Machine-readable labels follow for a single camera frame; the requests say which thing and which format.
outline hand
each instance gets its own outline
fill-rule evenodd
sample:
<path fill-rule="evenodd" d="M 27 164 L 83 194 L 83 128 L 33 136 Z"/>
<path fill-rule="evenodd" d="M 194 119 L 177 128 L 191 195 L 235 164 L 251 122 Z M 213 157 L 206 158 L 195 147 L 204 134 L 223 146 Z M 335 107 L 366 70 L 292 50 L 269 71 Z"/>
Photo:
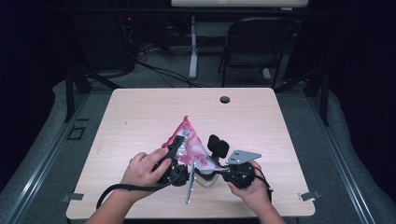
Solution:
<path fill-rule="evenodd" d="M 250 164 L 260 170 L 262 169 L 260 165 L 255 161 L 251 161 Z M 254 169 L 254 173 L 258 176 L 264 177 L 258 169 Z M 253 183 L 246 189 L 239 189 L 229 182 L 227 184 L 230 187 L 233 195 L 241 198 L 247 205 L 247 207 L 249 207 L 256 214 L 258 214 L 259 209 L 262 209 L 263 206 L 268 204 L 271 205 L 271 202 L 268 198 L 266 186 L 258 178 L 255 178 Z"/>
<path fill-rule="evenodd" d="M 160 161 L 168 153 L 167 148 L 158 148 L 155 151 L 147 154 L 146 152 L 140 152 L 129 162 L 128 168 L 126 169 L 121 184 L 135 185 L 140 187 L 152 187 L 157 185 L 157 181 L 163 176 L 171 160 L 167 159 L 154 171 L 154 165 Z M 143 199 L 150 194 L 152 191 L 140 191 L 134 190 L 129 192 L 128 196 L 132 203 Z"/>

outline wooden tabletop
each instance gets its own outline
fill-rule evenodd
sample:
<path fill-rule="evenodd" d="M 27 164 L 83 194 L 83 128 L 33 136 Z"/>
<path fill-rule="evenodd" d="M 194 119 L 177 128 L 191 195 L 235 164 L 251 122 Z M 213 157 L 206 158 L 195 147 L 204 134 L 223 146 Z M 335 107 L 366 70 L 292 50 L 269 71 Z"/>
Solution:
<path fill-rule="evenodd" d="M 172 0 L 173 7 L 306 7 L 308 0 Z"/>
<path fill-rule="evenodd" d="M 222 96 L 230 103 L 223 104 Z M 299 199 L 299 193 L 309 190 L 272 89 L 119 89 L 111 96 L 76 186 L 75 193 L 84 197 L 69 204 L 67 217 L 88 218 L 102 192 L 120 183 L 129 160 L 161 147 L 184 116 L 205 148 L 215 134 L 229 143 L 229 155 L 235 149 L 262 154 L 256 162 L 274 189 L 273 205 L 281 216 L 315 213 L 311 201 Z M 222 177 L 211 188 L 194 183 L 190 204 L 185 204 L 186 194 L 187 185 L 161 189 L 136 203 L 127 218 L 255 217 Z"/>

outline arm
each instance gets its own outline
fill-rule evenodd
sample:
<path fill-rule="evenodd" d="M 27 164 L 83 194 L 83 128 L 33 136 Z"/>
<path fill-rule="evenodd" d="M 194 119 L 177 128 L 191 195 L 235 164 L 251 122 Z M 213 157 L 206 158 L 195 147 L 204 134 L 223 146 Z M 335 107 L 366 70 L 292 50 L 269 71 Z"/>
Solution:
<path fill-rule="evenodd" d="M 262 169 L 260 165 L 255 162 L 250 162 L 252 166 L 255 166 Z M 258 176 L 262 176 L 260 171 L 254 169 L 254 172 Z M 266 191 L 265 184 L 260 181 L 259 179 L 255 179 L 252 185 L 250 185 L 246 189 L 239 189 L 234 186 L 232 183 L 227 183 L 231 189 L 231 192 L 238 196 L 239 198 L 244 201 L 248 208 L 250 208 L 260 219 L 262 224 L 268 223 L 276 223 L 276 224 L 283 224 L 285 221 L 276 211 L 276 209 L 272 206 Z"/>
<path fill-rule="evenodd" d="M 169 167 L 171 160 L 165 160 L 155 171 L 152 171 L 152 169 L 167 152 L 167 148 L 159 148 L 150 154 L 141 152 L 134 156 L 129 162 L 121 184 L 142 187 L 156 186 L 157 181 Z M 122 223 L 132 205 L 151 193 L 153 192 L 115 189 L 86 223 Z"/>

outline person's left hand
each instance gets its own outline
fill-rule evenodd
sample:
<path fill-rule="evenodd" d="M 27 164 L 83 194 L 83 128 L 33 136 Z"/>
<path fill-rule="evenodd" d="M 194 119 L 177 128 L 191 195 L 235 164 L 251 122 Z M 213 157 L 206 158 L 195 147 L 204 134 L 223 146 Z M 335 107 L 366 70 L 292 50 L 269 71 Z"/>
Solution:
<path fill-rule="evenodd" d="M 154 171 L 154 165 L 160 161 L 168 153 L 167 148 L 158 148 L 155 151 L 147 154 L 146 152 L 140 152 L 129 162 L 128 168 L 126 169 L 121 184 L 135 185 L 140 187 L 152 187 L 157 185 L 157 181 L 163 176 L 171 160 L 167 159 Z M 128 196 L 131 197 L 133 202 L 143 199 L 153 191 L 140 191 L 133 190 Z"/>

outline pink plastic bag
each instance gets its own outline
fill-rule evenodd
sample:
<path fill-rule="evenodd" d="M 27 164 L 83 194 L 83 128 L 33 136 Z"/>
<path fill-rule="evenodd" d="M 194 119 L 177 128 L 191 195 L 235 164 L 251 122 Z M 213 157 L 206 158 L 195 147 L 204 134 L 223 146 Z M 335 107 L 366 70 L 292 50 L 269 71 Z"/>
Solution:
<path fill-rule="evenodd" d="M 195 163 L 195 168 L 204 174 L 210 174 L 215 170 L 223 170 L 223 168 L 217 166 L 206 153 L 205 148 L 202 146 L 201 139 L 188 120 L 188 116 L 184 117 L 174 134 L 163 144 L 163 147 L 167 147 L 171 144 L 176 135 L 183 136 L 185 139 L 178 149 L 175 159 L 187 165 Z"/>

